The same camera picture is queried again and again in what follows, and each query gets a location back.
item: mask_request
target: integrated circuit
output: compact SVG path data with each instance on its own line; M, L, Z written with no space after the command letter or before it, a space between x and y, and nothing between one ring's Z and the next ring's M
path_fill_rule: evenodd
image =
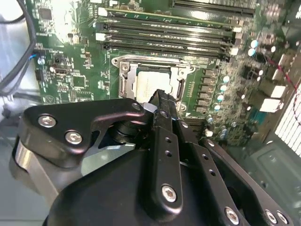
M52 13L48 8L39 8L39 15L42 20L52 20Z

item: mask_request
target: ventilation grille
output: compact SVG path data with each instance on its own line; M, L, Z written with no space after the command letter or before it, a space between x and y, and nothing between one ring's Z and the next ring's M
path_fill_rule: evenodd
M301 86L298 88L298 94L300 94ZM293 103L295 100L293 96L289 106L284 113L280 124L276 129L276 135L278 135L299 157L301 157L301 126L298 126L298 122L295 119L293 113ZM298 96L296 102L296 113L298 121L301 121L301 96Z

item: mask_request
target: red wire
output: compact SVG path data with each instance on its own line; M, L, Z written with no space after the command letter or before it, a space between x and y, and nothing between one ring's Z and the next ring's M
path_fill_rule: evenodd
M299 124L299 126L301 126L301 122L298 120L298 116L297 116L297 111L296 111L296 103L297 103L297 100L298 100L298 96L299 96L299 94L298 94L298 87L299 87L299 84L294 84L293 82L292 82L292 80L291 80L291 78L288 76L288 74L287 73L285 73L285 71L283 70L283 68L279 65L279 64L277 64L275 61L272 61L271 59L269 59L268 57L267 57L267 60L268 60L268 62L270 63L270 64L272 64L272 65L275 65L284 75L285 75L285 77L286 77L286 79L287 79L287 81L293 86L293 88L294 88L294 91L295 91L295 99L294 99L294 101L293 101L293 114L294 114L294 117L295 117L295 119L296 119L296 121L297 121L297 123Z

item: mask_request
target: blue wire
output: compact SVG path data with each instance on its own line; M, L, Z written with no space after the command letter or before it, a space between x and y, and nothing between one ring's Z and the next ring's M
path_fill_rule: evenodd
M33 59L34 57L36 57L37 55L36 54L33 54L33 55L31 55L30 57L29 57L29 59L31 60L31 59Z

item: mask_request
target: expansion slot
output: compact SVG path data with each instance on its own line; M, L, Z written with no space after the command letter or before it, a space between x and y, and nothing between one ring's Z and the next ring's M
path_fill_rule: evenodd
M202 11L214 11L217 14L226 13L235 16L253 17L255 9L218 4L203 3L198 0L174 0L174 7L195 8Z

